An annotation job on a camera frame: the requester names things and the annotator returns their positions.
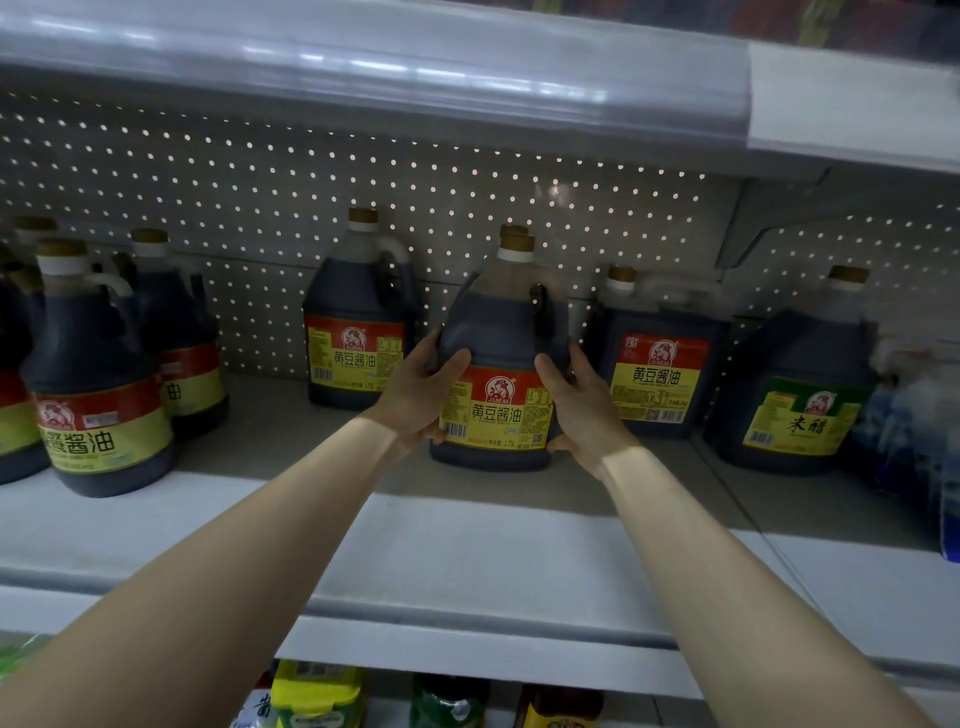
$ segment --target green label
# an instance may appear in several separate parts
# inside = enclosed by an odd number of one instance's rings
[[[743,444],[791,455],[833,455],[869,396],[865,389],[773,377]]]

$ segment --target brand logo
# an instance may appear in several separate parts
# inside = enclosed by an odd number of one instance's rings
[[[826,415],[836,399],[837,396],[833,392],[817,392],[806,401],[804,413],[807,415]]]
[[[40,426],[49,429],[73,429],[73,410],[60,401],[45,400],[36,403]]]
[[[677,356],[677,342],[669,339],[660,339],[650,347],[649,364],[659,367],[672,367],[673,360]]]
[[[510,404],[514,399],[514,379],[507,379],[505,376],[495,376],[487,382],[484,391],[487,393],[487,401],[493,404]]]
[[[367,334],[363,329],[357,327],[347,327],[340,338],[344,342],[344,349],[350,349],[353,352],[362,352],[367,348]]]

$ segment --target pegboard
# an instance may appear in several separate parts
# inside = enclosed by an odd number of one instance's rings
[[[227,365],[275,376],[306,376],[300,303],[349,206],[375,206],[382,229],[410,250],[423,330],[445,320],[463,280],[495,250],[501,223],[529,226],[538,261],[566,286],[580,338],[610,262],[717,277],[740,187],[697,170],[0,98],[3,219],[55,217],[102,260],[130,228],[168,230],[174,250],[206,273]],[[932,305],[945,315],[958,303],[956,212],[940,205],[910,220],[851,216],[768,232],[723,274],[734,312],[749,317],[733,334],[834,263],[872,269],[869,302],[881,320],[928,315]]]
[[[724,289],[745,316],[768,316],[831,266],[869,268],[868,315],[891,320],[955,318],[960,305],[960,201],[930,204],[910,219],[843,218],[768,231]]]

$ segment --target grocery shelf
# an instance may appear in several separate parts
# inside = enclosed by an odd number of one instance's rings
[[[952,71],[913,61],[428,0],[0,18],[12,86],[768,179],[815,181],[816,158],[960,170]]]
[[[857,647],[895,673],[960,678],[960,569],[919,516],[846,473],[755,473],[694,445]]]
[[[313,407],[298,381],[229,384],[228,424],[149,488],[90,500],[49,472],[0,488],[0,629],[60,630],[348,416]],[[799,590],[689,444],[655,450]],[[384,476],[280,655],[699,696],[605,491],[567,457],[488,474],[412,454]]]
[[[59,631],[347,419],[302,390],[233,376],[228,424],[128,496],[81,498],[49,472],[0,488],[0,629]],[[842,475],[750,473],[702,443],[649,445],[871,658],[906,676],[960,672],[960,571],[896,503]],[[565,456],[493,475],[413,453],[384,476],[280,655],[700,696],[606,493]]]

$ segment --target hand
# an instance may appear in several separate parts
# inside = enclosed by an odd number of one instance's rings
[[[547,443],[555,452],[569,450],[584,470],[601,478],[601,461],[607,455],[635,447],[636,438],[627,431],[610,396],[610,385],[593,371],[587,355],[570,339],[570,363],[575,380],[564,379],[545,353],[537,355],[537,374],[557,405],[557,420],[564,434]]]
[[[437,348],[441,329],[424,336],[410,355],[396,365],[377,403],[361,417],[380,423],[397,434],[393,455],[403,457],[424,437],[440,443],[446,436],[437,425],[450,387],[467,369],[470,352],[460,349],[433,376],[426,365]]]

